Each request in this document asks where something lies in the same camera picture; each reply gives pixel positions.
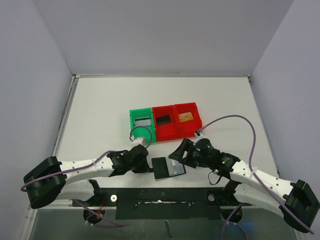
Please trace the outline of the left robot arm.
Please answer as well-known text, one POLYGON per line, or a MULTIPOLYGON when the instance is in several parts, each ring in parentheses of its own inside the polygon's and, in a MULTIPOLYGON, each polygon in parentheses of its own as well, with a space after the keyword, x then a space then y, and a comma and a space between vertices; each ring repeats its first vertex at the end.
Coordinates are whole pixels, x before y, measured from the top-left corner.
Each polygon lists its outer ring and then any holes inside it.
POLYGON ((91 179, 146 173, 150 169, 148 155, 147 148, 138 144, 130 150, 108 150, 98 158, 80 161, 59 161, 51 156, 24 176, 21 191, 27 193, 32 209, 58 199, 76 199, 95 206, 102 193, 90 183, 91 179))

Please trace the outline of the green plastic bin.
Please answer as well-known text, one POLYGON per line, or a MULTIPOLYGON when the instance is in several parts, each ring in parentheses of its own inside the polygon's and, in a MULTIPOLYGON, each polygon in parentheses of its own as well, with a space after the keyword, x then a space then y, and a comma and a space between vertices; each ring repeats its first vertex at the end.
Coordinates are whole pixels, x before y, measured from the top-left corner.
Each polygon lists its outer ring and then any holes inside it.
POLYGON ((131 109, 129 111, 130 119, 130 138, 145 138, 146 143, 155 143, 156 127, 151 107, 131 109))

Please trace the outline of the red plastic bin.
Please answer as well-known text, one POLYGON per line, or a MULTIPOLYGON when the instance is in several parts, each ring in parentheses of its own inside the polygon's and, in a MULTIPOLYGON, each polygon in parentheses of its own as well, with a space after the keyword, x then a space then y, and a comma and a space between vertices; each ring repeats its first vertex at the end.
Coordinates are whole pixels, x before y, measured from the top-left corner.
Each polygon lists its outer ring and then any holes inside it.
POLYGON ((179 131, 174 105, 152 107, 157 142, 177 140, 179 131))
POLYGON ((180 138, 193 137, 195 131, 203 126, 198 106, 195 102, 175 104, 174 110, 177 117, 177 132, 180 138))

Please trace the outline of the black leather card holder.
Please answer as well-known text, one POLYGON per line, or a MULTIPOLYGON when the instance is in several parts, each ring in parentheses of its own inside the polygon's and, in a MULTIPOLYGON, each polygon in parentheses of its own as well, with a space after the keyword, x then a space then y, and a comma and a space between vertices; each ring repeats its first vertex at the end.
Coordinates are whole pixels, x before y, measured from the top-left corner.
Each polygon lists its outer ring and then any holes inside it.
POLYGON ((186 174, 185 166, 168 157, 151 159, 154 178, 156 180, 177 177, 186 174))

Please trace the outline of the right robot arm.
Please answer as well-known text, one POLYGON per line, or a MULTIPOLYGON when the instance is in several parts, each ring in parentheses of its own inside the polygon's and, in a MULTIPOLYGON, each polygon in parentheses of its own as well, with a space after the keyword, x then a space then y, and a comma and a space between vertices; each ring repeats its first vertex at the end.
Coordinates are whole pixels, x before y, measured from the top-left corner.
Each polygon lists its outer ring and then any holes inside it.
POLYGON ((282 216, 299 232, 311 232, 320 202, 307 182, 292 182, 249 167, 240 158, 214 148, 207 138, 196 142, 185 138, 168 157, 191 168, 209 168, 228 179, 222 192, 227 204, 255 205, 282 216))

